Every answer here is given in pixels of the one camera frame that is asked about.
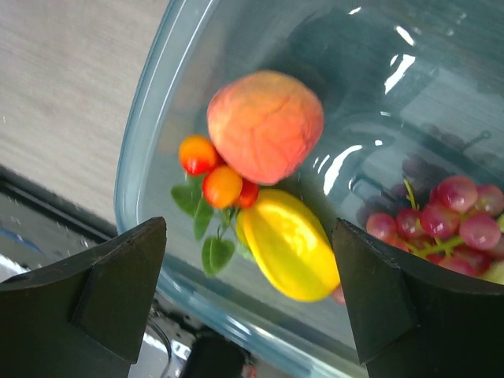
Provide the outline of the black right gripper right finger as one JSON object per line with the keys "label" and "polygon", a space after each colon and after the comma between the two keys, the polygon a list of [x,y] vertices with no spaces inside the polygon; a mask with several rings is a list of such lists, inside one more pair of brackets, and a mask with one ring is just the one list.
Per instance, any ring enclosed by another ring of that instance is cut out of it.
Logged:
{"label": "black right gripper right finger", "polygon": [[371,377],[503,375],[503,287],[433,265],[338,219],[332,242]]}

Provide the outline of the cherry tomato sprig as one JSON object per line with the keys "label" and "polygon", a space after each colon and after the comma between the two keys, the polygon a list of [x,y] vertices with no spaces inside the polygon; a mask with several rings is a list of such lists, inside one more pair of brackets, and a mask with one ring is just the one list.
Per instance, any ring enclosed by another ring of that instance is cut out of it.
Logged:
{"label": "cherry tomato sprig", "polygon": [[257,201],[259,185],[224,163],[216,147],[202,135],[185,138],[178,159],[186,179],[173,186],[170,195],[192,219],[194,238],[202,242],[204,273],[216,276],[235,253],[253,260],[240,215]]}

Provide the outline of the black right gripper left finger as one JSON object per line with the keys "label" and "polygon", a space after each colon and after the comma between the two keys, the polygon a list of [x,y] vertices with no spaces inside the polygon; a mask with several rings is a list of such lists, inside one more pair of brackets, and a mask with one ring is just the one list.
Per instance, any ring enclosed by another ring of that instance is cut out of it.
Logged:
{"label": "black right gripper left finger", "polygon": [[161,270],[166,223],[1,284],[3,377],[126,377],[138,361]]}

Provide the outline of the red grape bunch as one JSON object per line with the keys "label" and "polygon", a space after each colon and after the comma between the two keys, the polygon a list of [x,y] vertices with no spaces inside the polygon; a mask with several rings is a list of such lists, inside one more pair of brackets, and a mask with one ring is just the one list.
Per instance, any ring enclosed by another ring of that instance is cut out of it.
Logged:
{"label": "red grape bunch", "polygon": [[428,201],[417,200],[413,185],[400,187],[406,206],[395,215],[376,212],[365,230],[375,238],[445,269],[479,278],[489,259],[483,254],[501,237],[503,192],[477,185],[467,176],[450,176],[433,187]]}

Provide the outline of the orange peach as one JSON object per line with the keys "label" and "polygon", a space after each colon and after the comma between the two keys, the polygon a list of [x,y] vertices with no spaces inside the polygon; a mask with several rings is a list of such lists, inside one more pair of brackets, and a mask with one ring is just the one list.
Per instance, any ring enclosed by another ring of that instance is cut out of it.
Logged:
{"label": "orange peach", "polygon": [[262,70],[231,82],[207,108],[209,136],[241,176],[271,186],[289,177],[324,130],[321,100],[303,82]]}

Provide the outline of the white cauliflower with leaves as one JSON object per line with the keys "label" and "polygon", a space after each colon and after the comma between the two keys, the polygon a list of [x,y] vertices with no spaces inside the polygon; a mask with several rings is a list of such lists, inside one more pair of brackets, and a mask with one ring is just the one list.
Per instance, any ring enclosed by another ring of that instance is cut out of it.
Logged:
{"label": "white cauliflower with leaves", "polygon": [[498,217],[497,223],[501,231],[500,240],[496,246],[483,252],[489,262],[478,277],[488,282],[503,285],[503,214]]}

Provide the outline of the yellow starfruit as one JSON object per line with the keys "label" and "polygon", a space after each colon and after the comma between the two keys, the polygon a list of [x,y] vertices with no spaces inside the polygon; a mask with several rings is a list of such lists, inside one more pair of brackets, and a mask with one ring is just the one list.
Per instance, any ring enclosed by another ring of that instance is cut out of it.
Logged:
{"label": "yellow starfruit", "polygon": [[261,189],[257,201],[239,211],[237,239],[280,293],[298,302],[317,302],[340,284],[335,254],[318,218],[298,198]]}

